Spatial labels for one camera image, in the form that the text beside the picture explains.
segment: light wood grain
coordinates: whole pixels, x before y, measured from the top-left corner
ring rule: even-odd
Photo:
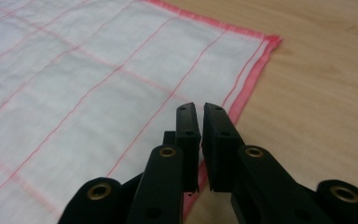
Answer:
[[[358,0],[166,0],[283,38],[242,112],[246,143],[268,149],[299,183],[358,187]],[[228,194],[200,194],[186,223],[236,223]]]

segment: white cloth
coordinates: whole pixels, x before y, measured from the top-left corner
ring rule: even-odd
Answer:
[[[280,41],[154,0],[0,0],[0,223],[140,174],[179,105],[236,120]]]

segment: wooden surface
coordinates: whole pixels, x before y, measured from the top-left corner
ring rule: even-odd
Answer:
[[[166,0],[283,38],[237,124],[299,183],[358,187],[358,0]],[[229,195],[200,194],[186,223],[237,223]]]

